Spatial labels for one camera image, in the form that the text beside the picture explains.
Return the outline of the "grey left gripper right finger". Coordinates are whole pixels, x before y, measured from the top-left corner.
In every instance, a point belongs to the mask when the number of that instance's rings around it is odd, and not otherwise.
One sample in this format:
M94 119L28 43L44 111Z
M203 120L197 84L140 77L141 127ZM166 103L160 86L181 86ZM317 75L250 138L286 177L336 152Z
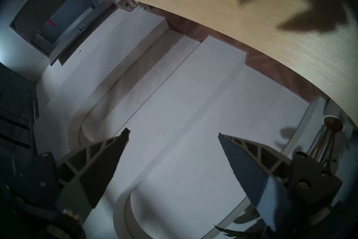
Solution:
M308 217L331 204L343 184L305 152L296 151L290 159L264 144L222 133L218 139L236 179L266 224L263 238L301 235Z

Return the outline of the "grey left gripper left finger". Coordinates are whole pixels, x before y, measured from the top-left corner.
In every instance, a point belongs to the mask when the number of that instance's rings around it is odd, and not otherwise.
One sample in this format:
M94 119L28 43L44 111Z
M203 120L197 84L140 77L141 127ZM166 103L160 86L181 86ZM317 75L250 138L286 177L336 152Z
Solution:
M125 128L119 136L77 148L59 160L52 152L40 153L5 184L39 208L89 214L112 180L129 135Z

